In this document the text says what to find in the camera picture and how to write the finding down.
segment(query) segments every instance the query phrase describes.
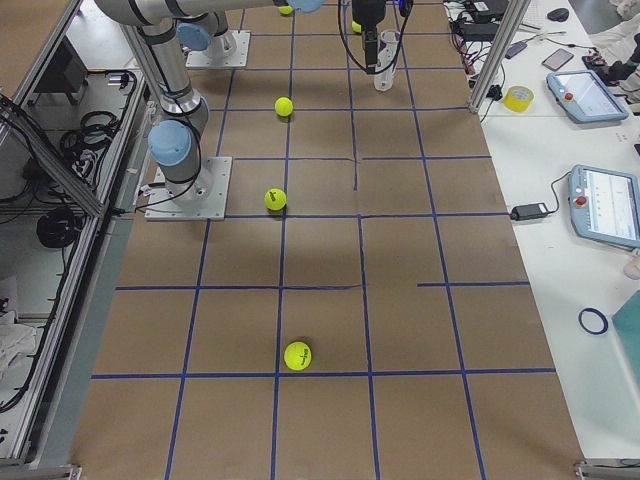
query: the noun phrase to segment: yellow tape roll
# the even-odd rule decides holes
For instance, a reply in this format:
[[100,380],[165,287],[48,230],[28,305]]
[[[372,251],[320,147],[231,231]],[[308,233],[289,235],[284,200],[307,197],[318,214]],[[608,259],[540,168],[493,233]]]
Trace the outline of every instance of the yellow tape roll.
[[529,108],[529,104],[533,101],[533,92],[527,87],[514,85],[507,91],[504,97],[504,106],[514,112],[524,112]]

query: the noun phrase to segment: computer mouse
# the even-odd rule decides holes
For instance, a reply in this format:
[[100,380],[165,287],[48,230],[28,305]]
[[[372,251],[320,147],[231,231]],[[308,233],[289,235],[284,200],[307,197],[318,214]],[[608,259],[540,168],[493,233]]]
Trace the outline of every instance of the computer mouse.
[[566,8],[556,8],[547,13],[547,18],[552,22],[564,22],[569,18],[569,10]]

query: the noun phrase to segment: tablet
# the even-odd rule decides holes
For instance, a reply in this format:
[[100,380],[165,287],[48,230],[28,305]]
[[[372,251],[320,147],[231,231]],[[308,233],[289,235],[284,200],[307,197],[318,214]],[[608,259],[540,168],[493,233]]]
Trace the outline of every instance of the tablet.
[[578,123],[611,122],[629,116],[591,70],[550,73],[547,86],[556,102]]
[[638,179],[631,174],[576,165],[569,175],[571,223],[578,235],[640,247]]

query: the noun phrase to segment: blue cap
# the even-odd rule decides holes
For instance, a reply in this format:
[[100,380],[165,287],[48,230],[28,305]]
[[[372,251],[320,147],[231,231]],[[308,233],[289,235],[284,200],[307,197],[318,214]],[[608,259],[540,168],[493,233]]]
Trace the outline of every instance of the blue cap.
[[180,164],[191,151],[191,132],[176,120],[165,120],[149,132],[149,150],[164,167]]
[[200,25],[180,23],[177,28],[180,43],[191,50],[201,52],[211,45],[209,33]]
[[294,10],[302,13],[311,13],[319,9],[324,0],[287,0]]

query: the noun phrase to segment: grid of blue tape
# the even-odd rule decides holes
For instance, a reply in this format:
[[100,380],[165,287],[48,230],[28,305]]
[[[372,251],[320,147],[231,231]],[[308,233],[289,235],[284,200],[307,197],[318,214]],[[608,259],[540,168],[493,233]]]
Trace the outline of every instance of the grid of blue tape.
[[[423,3],[419,3],[417,2],[415,5],[442,5],[441,3],[437,3],[437,2],[423,2]],[[399,24],[399,19],[397,17],[397,11],[394,9],[394,14],[396,15],[396,24]],[[244,24],[244,20],[245,20],[245,15],[243,13],[242,15],[242,20],[240,23],[240,28],[243,28],[243,24]],[[295,32],[295,16],[293,18],[293,32]],[[289,96],[291,96],[292,93],[292,76],[293,76],[293,71],[294,70],[314,70],[314,69],[294,69],[293,68],[293,56],[294,56],[294,48],[295,48],[295,39],[296,36],[301,36],[304,34],[274,34],[274,36],[286,36],[286,37],[290,37],[292,39],[291,41],[291,51],[290,51],[290,67],[289,68],[283,68],[283,69],[268,69],[268,68],[263,68],[263,69],[251,69],[251,70],[263,70],[263,71],[269,71],[269,70],[279,70],[279,71],[288,71],[289,72]],[[408,33],[407,35],[449,35],[448,33],[426,33],[426,34],[411,34]],[[404,51],[401,52],[405,65],[407,63],[407,59],[405,56]],[[413,97],[413,90],[412,90],[412,86],[411,86],[411,77],[409,75],[409,70],[437,70],[437,69],[445,69],[445,70],[459,70],[460,68],[457,67],[427,67],[427,68],[411,68],[411,67],[404,67],[404,68],[399,68],[398,71],[399,72],[405,72],[406,76],[407,76],[407,82],[408,82],[408,88],[409,88],[409,95],[411,97],[411,103],[412,105],[415,105],[414,102],[414,97]],[[321,70],[336,70],[336,71],[344,71],[344,69],[331,69],[331,68],[322,68]],[[354,70],[354,67],[351,66],[351,64],[349,64],[349,66],[347,67],[347,73],[348,73],[348,82],[349,82],[349,101],[350,101],[350,108],[348,109],[322,109],[322,111],[327,111],[327,110],[336,110],[336,111],[340,111],[340,110],[344,110],[344,111],[349,111],[351,113],[351,119],[352,119],[352,139],[353,139],[353,158],[358,158],[357,157],[357,146],[356,146],[356,132],[355,132],[355,128],[353,127],[354,125],[354,106],[353,106],[353,92],[352,92],[352,88],[351,88],[351,72],[352,70]],[[228,88],[228,92],[227,92],[227,98],[226,98],[226,102],[225,102],[225,107],[223,109],[211,109],[212,111],[218,111],[222,114],[222,122],[221,122],[221,128],[220,128],[220,133],[219,133],[219,141],[218,141],[218,151],[216,152],[216,155],[219,155],[220,152],[220,145],[221,145],[221,140],[224,134],[224,129],[225,129],[225,122],[226,122],[226,117],[227,117],[227,113],[229,111],[232,111],[231,109],[229,109],[229,100],[230,100],[230,96],[231,96],[231,89],[233,86],[233,79],[235,76],[235,72],[232,72],[231,74],[231,79],[229,82],[229,88]],[[182,372],[180,373],[156,373],[156,374],[96,374],[92,376],[92,379],[94,380],[110,380],[110,379],[147,379],[147,378],[154,378],[154,379],[179,379],[180,380],[180,387],[179,387],[179,391],[178,391],[178,399],[176,402],[176,408],[175,408],[175,416],[174,416],[174,421],[173,421],[173,429],[172,429],[172,434],[171,434],[171,440],[170,440],[170,446],[169,446],[169,453],[168,453],[168,458],[167,458],[167,466],[166,466],[166,471],[165,471],[165,480],[169,480],[171,477],[171,469],[172,469],[172,463],[173,463],[173,454],[174,454],[174,449],[175,449],[175,443],[176,443],[176,437],[177,437],[177,432],[178,432],[178,427],[180,424],[180,414],[182,411],[182,401],[183,401],[183,395],[184,395],[184,388],[185,388],[185,383],[187,379],[191,379],[191,378],[273,378],[274,379],[274,402],[273,402],[273,430],[272,430],[272,445],[271,445],[271,469],[270,469],[270,477],[271,479],[275,479],[277,477],[277,465],[276,465],[276,458],[277,458],[277,437],[278,437],[278,400],[279,400],[279,381],[280,378],[285,378],[285,377],[367,377],[368,381],[369,381],[369,402],[370,402],[370,412],[371,412],[371,434],[372,434],[372,445],[373,445],[373,460],[374,460],[374,468],[375,468],[375,475],[376,475],[376,479],[380,479],[381,478],[381,472],[380,472],[380,462],[379,462],[379,453],[378,453],[378,443],[377,443],[377,428],[376,428],[376,409],[375,409],[375,389],[374,389],[374,378],[376,377],[384,377],[384,376],[435,376],[435,375],[456,375],[456,376],[460,376],[462,378],[463,381],[463,386],[464,386],[464,392],[465,392],[465,397],[466,397],[466,403],[467,403],[467,411],[468,411],[468,415],[469,415],[469,423],[471,426],[471,432],[473,435],[473,441],[474,441],[474,446],[475,446],[475,451],[476,451],[476,457],[477,457],[477,461],[478,461],[478,467],[479,467],[479,471],[480,471],[480,476],[482,478],[482,480],[486,480],[487,476],[486,476],[486,472],[485,472],[485,467],[484,467],[484,460],[483,460],[483,456],[482,456],[482,449],[481,449],[481,445],[480,445],[480,440],[478,437],[478,429],[477,429],[477,425],[476,425],[476,421],[475,421],[475,414],[474,414],[474,408],[473,408],[473,402],[472,402],[472,397],[471,397],[471,393],[469,391],[469,384],[468,384],[468,376],[469,375],[487,375],[487,374],[544,374],[544,373],[555,373],[555,369],[554,368],[513,368],[513,369],[500,369],[500,368],[496,368],[496,369],[467,369],[465,367],[465,361],[464,361],[464,355],[463,355],[463,351],[462,351],[462,344],[460,341],[460,334],[459,334],[459,329],[458,329],[458,325],[457,325],[457,320],[456,320],[456,313],[455,313],[455,307],[454,307],[454,301],[453,301],[453,296],[451,294],[451,289],[455,288],[455,287],[504,287],[504,286],[526,286],[529,285],[529,282],[527,281],[505,281],[505,282],[450,282],[449,278],[448,278],[448,273],[447,273],[447,265],[445,262],[445,256],[444,256],[444,249],[443,249],[443,244],[442,244],[442,239],[441,239],[441,235],[440,235],[440,228],[439,228],[439,223],[438,220],[439,218],[442,217],[469,217],[469,216],[502,216],[502,215],[507,215],[506,212],[469,212],[469,213],[438,213],[436,210],[436,205],[435,205],[435,201],[434,201],[434,197],[433,197],[433,193],[432,193],[432,186],[431,186],[431,181],[430,181],[430,177],[429,177],[429,162],[430,161],[437,161],[437,160],[460,160],[460,159],[487,159],[490,158],[486,155],[469,155],[469,156],[455,156],[455,157],[447,157],[447,156],[428,156],[425,153],[425,148],[424,148],[424,144],[422,141],[422,137],[420,135],[420,126],[419,126],[419,119],[418,119],[418,112],[420,111],[429,111],[429,110],[452,110],[452,109],[465,109],[466,107],[464,106],[455,106],[455,107],[449,107],[449,108],[434,108],[434,109],[420,109],[420,108],[399,108],[399,109],[388,109],[389,111],[402,111],[402,110],[406,110],[406,111],[410,111],[413,112],[414,115],[414,121],[415,121],[415,126],[418,132],[418,139],[419,139],[419,146],[420,146],[420,157],[398,157],[397,159],[394,160],[419,160],[422,162],[423,165],[423,169],[424,169],[424,174],[425,174],[425,178],[426,178],[426,182],[427,182],[427,190],[428,190],[428,195],[429,195],[429,202],[431,204],[431,210],[432,213],[429,214],[405,214],[405,215],[290,215],[290,214],[284,214],[282,217],[282,229],[281,229],[281,250],[280,250],[280,272],[279,272],[279,280],[278,280],[278,285],[225,285],[225,286],[210,286],[210,285],[202,285],[202,273],[203,273],[203,268],[204,268],[204,261],[205,261],[205,255],[206,255],[206,249],[207,249],[207,244],[208,244],[208,239],[209,239],[209,234],[211,232],[211,228],[212,228],[212,224],[209,221],[207,223],[206,229],[205,229],[205,234],[204,234],[204,240],[203,240],[203,244],[202,244],[202,250],[201,250],[201,254],[200,254],[200,263],[199,263],[199,267],[198,267],[198,276],[197,276],[197,282],[196,285],[192,285],[192,286],[179,286],[179,285],[175,285],[175,286],[155,286],[155,285],[151,285],[151,286],[146,286],[146,285],[140,285],[140,286],[122,286],[122,287],[117,287],[117,290],[119,291],[136,291],[136,290],[193,290],[194,291],[194,299],[193,299],[193,305],[192,305],[192,311],[191,311],[191,319],[190,319],[190,323],[189,323],[189,330],[188,330],[188,336],[187,336],[187,344],[186,344],[186,349],[185,349],[185,355],[184,355],[184,361],[183,361],[183,367],[182,367]],[[241,111],[243,109],[234,109],[233,111]],[[321,109],[302,109],[302,110],[306,110],[306,111],[320,111]],[[358,111],[366,111],[367,109],[358,109]],[[247,109],[247,111],[260,111],[260,109]],[[296,158],[291,158],[289,156],[289,139],[290,139],[290,125],[287,126],[287,142],[286,142],[286,154],[285,154],[285,173],[284,173],[284,188],[285,191],[287,189],[287,184],[288,184],[288,172],[289,172],[289,162],[290,161],[295,161],[298,160]],[[385,160],[391,160],[392,158],[389,157],[385,157]],[[244,158],[244,160],[273,160],[273,158]],[[366,160],[377,160],[376,158],[366,158]],[[357,188],[358,185],[358,179],[357,179],[357,169],[356,169],[356,173],[355,173],[355,177],[354,177],[354,188]],[[228,218],[267,218],[269,217],[268,215],[227,215]],[[437,239],[437,244],[438,244],[438,251],[439,251],[439,255],[440,255],[440,262],[441,262],[441,266],[442,266],[442,271],[443,271],[443,275],[444,275],[444,281],[443,282],[426,282],[426,283],[419,283],[417,286],[418,287],[422,287],[422,288],[429,288],[429,287],[440,287],[440,288],[445,288],[446,293],[447,293],[447,299],[448,299],[448,303],[449,303],[449,309],[450,309],[450,314],[451,314],[451,322],[452,322],[452,328],[454,331],[454,337],[455,337],[455,343],[456,343],[456,348],[457,348],[457,354],[458,354],[458,360],[459,360],[459,364],[460,364],[460,368],[459,369],[453,369],[453,370],[421,370],[421,371],[374,371],[372,368],[372,361],[371,361],[371,341],[370,341],[370,331],[369,331],[369,318],[368,318],[368,299],[367,299],[367,281],[366,281],[366,271],[365,271],[365,263],[364,263],[364,235],[363,235],[363,228],[362,228],[362,221],[363,219],[367,219],[367,218],[411,218],[411,217],[417,217],[417,218],[431,218],[433,219],[434,225],[435,225],[435,233],[436,233],[436,239]],[[360,251],[360,269],[361,269],[361,284],[360,285],[344,285],[344,286],[323,286],[323,285],[317,285],[317,286],[304,286],[304,285],[300,285],[300,286],[291,286],[291,285],[284,285],[284,257],[285,257],[285,234],[286,234],[286,224],[287,224],[287,219],[288,218],[354,218],[357,219],[358,222],[358,235],[359,235],[359,251]],[[365,328],[365,339],[366,339],[366,353],[367,353],[367,371],[354,371],[354,372],[322,372],[322,373],[316,373],[316,372],[296,372],[296,373],[290,373],[290,372],[281,372],[280,371],[280,341],[281,341],[281,329],[282,329],[282,297],[283,297],[283,292],[285,290],[344,290],[344,289],[351,289],[351,288],[361,288],[363,291],[363,307],[364,307],[364,328]],[[188,372],[188,365],[189,365],[189,356],[191,353],[191,343],[192,343],[192,339],[193,339],[193,330],[194,330],[194,325],[195,325],[195,318],[196,318],[196,312],[197,312],[197,307],[198,307],[198,299],[199,299],[199,294],[201,291],[203,290],[256,290],[256,289],[271,289],[271,290],[278,290],[279,295],[278,295],[278,310],[277,310],[277,335],[276,335],[276,359],[275,359],[275,367],[274,367],[274,372],[273,373],[189,373]]]

